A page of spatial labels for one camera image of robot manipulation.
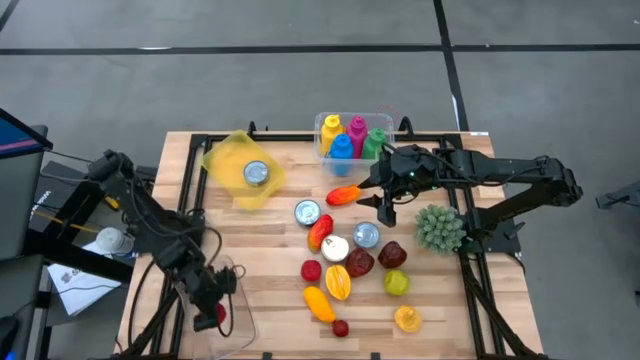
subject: orange pepper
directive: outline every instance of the orange pepper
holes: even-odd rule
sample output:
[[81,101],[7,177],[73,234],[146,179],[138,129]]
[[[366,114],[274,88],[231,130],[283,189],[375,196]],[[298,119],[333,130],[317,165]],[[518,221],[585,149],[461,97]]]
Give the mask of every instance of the orange pepper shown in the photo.
[[309,249],[313,252],[320,251],[320,245],[322,245],[322,240],[327,236],[331,235],[333,232],[333,218],[330,215],[322,215],[316,221],[315,224],[309,230],[309,236],[307,236],[307,243],[309,244]]
[[327,204],[331,206],[345,205],[360,197],[360,188],[358,185],[345,186],[331,190],[327,195]]

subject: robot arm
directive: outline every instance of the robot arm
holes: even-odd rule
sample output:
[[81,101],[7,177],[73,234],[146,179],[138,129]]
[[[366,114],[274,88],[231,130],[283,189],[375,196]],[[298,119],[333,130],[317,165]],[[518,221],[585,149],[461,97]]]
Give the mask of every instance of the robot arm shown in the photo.
[[417,145],[393,148],[385,144],[380,160],[371,166],[369,178],[361,189],[381,187],[384,195],[358,200],[378,210],[378,220],[396,224],[394,199],[438,188],[501,186],[506,183],[531,184],[531,187],[488,209],[475,208],[467,213],[470,230],[491,231],[498,223],[541,205],[570,206],[582,196],[573,172],[559,160],[547,156],[533,160],[493,159],[478,151],[434,149],[433,153]]
[[198,246],[205,231],[203,211],[185,216],[163,209],[143,188],[133,163],[122,153],[106,151],[89,165],[88,176],[118,200],[136,247],[151,253],[155,264],[198,308],[194,331],[217,327],[216,304],[225,294],[235,293],[237,278],[231,269],[216,272],[205,263]]

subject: pink bottle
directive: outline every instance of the pink bottle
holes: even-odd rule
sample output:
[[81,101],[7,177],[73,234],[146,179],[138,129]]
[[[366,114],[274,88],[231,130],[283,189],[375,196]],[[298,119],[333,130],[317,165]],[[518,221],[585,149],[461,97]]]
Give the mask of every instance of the pink bottle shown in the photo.
[[347,126],[347,135],[353,144],[353,158],[360,159],[364,139],[367,138],[367,122],[362,116],[356,115],[351,119],[349,126]]

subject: green apple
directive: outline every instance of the green apple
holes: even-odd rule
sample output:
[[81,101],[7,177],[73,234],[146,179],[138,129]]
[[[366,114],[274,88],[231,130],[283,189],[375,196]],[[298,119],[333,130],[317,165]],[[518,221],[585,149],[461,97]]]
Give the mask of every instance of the green apple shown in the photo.
[[409,277],[402,270],[391,270],[384,276],[384,289],[391,295],[404,295],[409,291]]

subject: tin can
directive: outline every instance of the tin can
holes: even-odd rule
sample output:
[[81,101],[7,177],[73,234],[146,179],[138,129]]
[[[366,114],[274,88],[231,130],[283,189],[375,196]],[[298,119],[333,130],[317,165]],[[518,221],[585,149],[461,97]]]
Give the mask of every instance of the tin can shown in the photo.
[[370,222],[361,222],[353,229],[353,242],[361,248],[371,249],[380,241],[380,230]]
[[340,262],[349,254],[349,243],[339,236],[329,235],[322,240],[320,250],[325,259]]
[[311,226],[320,218],[320,205],[313,200],[302,200],[294,211],[299,224]]
[[269,180],[269,168],[262,161],[252,161],[244,167],[244,181],[251,186],[260,186]]

